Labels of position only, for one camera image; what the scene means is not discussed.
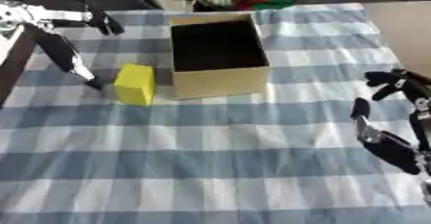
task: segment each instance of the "yellow cube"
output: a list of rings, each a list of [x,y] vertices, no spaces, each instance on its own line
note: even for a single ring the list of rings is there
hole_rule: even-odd
[[[114,82],[116,98],[123,104],[148,106],[154,95],[154,69],[125,63]]]

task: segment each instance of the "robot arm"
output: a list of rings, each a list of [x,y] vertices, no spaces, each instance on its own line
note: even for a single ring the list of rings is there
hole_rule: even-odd
[[[105,12],[71,0],[5,0],[0,1],[0,33],[24,25],[36,44],[64,72],[83,78],[96,89],[103,87],[85,66],[73,44],[54,31],[59,21],[82,21],[104,35],[124,33],[123,27]]]
[[[380,101],[401,91],[415,105],[409,121],[419,141],[414,146],[407,140],[387,131],[379,131],[368,123],[369,103],[362,98],[355,101],[351,118],[355,121],[357,139],[374,156],[404,172],[421,177],[424,201],[431,207],[431,80],[404,69],[391,72],[367,72],[368,86],[381,87],[372,96]]]

